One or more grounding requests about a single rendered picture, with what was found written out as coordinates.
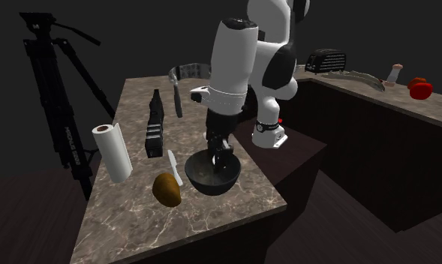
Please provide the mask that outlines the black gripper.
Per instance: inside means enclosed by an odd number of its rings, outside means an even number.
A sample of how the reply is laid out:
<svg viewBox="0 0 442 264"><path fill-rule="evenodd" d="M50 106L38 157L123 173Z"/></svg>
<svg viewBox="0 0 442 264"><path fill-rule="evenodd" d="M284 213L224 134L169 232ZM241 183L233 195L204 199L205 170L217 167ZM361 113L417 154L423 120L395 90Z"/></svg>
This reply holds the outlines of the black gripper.
<svg viewBox="0 0 442 264"><path fill-rule="evenodd" d="M206 139L212 165L219 172L226 167L233 155L233 147L228 143L228 137L235 131L238 124L238 114L222 115L211 109L206 114Z"/></svg>

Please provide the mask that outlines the black bowl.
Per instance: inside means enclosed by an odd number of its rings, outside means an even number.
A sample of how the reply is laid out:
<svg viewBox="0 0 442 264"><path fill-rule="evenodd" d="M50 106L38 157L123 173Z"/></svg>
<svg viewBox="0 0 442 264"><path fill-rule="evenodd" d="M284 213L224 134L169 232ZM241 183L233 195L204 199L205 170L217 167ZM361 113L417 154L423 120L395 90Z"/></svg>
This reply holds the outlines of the black bowl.
<svg viewBox="0 0 442 264"><path fill-rule="evenodd" d="M237 156L232 155L220 171L215 172L214 168L207 149L196 152L185 162L185 174L190 183L208 196L218 196L229 191L239 177L241 163Z"/></svg>

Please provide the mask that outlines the white knife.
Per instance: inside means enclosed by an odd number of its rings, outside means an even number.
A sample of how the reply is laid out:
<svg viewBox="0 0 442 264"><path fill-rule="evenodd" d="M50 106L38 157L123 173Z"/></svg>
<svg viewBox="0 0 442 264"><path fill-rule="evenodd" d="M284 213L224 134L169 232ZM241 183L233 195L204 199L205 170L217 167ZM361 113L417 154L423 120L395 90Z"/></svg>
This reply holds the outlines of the white knife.
<svg viewBox="0 0 442 264"><path fill-rule="evenodd" d="M175 155L174 155L174 153L171 150L168 150L167 154L168 154L168 157L169 157L169 160L170 160L170 165L171 165L172 170L173 170L174 179L176 180L178 186L181 187L181 186L183 186L183 181L182 181L181 177L179 176L177 168L176 168L177 162L176 162Z"/></svg>

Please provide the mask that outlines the dark robot stand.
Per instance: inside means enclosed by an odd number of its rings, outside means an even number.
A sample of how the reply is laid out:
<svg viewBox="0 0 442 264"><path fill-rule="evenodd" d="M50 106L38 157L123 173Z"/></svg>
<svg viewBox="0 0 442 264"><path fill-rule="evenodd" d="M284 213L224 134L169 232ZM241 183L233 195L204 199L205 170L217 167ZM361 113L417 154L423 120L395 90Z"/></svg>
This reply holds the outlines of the dark robot stand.
<svg viewBox="0 0 442 264"><path fill-rule="evenodd" d="M287 202L274 224L277 238L305 211L326 144L287 127L280 148L260 148L252 142L253 130L254 120L244 121L234 136Z"/></svg>

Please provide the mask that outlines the brown potato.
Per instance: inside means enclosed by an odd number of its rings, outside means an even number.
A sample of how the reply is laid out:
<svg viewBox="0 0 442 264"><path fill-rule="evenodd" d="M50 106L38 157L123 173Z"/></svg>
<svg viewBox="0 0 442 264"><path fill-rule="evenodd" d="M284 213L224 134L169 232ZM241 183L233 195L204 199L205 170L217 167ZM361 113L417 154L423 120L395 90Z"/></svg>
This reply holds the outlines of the brown potato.
<svg viewBox="0 0 442 264"><path fill-rule="evenodd" d="M152 193L156 200L166 207L177 207L182 201L179 185L174 176L168 172L155 178Z"/></svg>

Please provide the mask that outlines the white paper towel roll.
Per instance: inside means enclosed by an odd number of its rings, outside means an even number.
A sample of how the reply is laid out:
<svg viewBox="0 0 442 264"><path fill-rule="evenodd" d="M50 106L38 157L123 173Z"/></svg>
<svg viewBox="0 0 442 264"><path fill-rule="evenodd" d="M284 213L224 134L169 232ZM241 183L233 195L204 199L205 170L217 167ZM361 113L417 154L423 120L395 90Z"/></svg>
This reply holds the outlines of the white paper towel roll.
<svg viewBox="0 0 442 264"><path fill-rule="evenodd" d="M114 183L124 182L133 167L119 124L103 124L92 130L110 179Z"/></svg>

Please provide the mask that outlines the black toaster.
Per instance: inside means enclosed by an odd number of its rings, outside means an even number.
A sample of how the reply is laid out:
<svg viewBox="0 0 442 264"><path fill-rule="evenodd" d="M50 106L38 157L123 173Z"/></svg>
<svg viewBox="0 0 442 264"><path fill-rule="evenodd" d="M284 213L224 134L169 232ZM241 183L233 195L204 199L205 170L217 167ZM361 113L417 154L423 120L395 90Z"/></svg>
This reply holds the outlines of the black toaster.
<svg viewBox="0 0 442 264"><path fill-rule="evenodd" d="M343 71L347 56L338 49L316 49L305 63L305 71L315 74Z"/></svg>

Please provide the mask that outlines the dark kitchen counter cabinet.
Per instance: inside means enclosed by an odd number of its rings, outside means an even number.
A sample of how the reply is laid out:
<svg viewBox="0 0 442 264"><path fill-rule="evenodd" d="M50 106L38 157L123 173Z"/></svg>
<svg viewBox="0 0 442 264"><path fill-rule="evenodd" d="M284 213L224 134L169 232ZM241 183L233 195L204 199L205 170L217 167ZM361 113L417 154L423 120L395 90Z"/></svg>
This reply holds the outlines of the dark kitchen counter cabinet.
<svg viewBox="0 0 442 264"><path fill-rule="evenodd" d="M442 214L442 94L415 100L298 70L284 126L326 144L320 168L396 232Z"/></svg>

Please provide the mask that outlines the white pepper mill brown cap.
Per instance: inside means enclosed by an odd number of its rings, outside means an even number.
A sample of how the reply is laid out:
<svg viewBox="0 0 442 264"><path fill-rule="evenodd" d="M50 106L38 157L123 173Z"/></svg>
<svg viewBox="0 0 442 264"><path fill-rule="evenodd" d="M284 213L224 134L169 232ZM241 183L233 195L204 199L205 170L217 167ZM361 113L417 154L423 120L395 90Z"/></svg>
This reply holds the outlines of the white pepper mill brown cap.
<svg viewBox="0 0 442 264"><path fill-rule="evenodd" d="M389 76L386 78L383 84L388 87L393 87L398 79L398 75L402 68L402 64L394 64L392 66L392 70L389 73Z"/></svg>

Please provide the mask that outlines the red round fruit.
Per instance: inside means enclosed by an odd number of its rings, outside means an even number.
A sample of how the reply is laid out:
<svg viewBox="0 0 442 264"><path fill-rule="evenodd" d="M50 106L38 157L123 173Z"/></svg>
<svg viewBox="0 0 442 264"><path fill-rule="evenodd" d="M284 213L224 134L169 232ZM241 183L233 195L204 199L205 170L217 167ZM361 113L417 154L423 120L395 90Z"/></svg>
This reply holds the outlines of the red round fruit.
<svg viewBox="0 0 442 264"><path fill-rule="evenodd" d="M410 96L415 100L425 100L431 96L433 86L431 83L418 82L410 88Z"/></svg>

